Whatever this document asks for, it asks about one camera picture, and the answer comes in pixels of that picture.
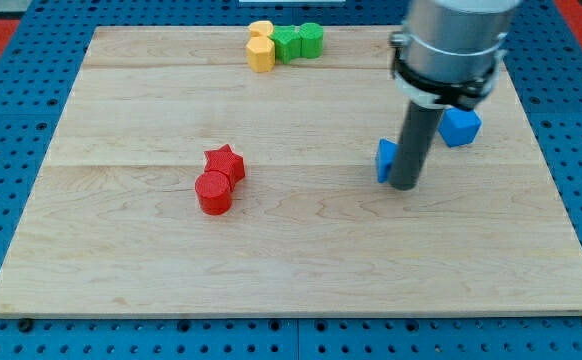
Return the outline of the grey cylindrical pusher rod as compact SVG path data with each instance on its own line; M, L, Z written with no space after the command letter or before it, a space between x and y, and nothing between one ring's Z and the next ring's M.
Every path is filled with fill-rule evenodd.
M443 112L409 103L388 176L393 188L407 191L417 185Z

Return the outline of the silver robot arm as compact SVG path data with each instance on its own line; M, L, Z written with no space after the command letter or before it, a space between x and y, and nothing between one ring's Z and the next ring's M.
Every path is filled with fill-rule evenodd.
M497 83L502 48L520 0L413 0L402 28L389 36L391 75L409 99L389 184L419 180L448 107L470 111Z

